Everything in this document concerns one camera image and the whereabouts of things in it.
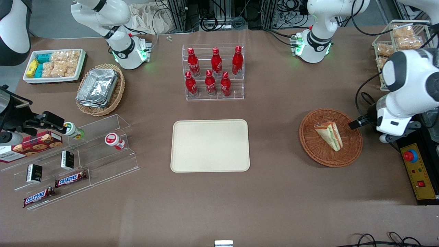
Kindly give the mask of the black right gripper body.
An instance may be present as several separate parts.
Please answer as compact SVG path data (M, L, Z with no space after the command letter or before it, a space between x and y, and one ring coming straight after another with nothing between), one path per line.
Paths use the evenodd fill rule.
M7 86L1 87L1 130L17 133L36 133L36 129L26 125L34 114L30 105L33 101L8 91Z

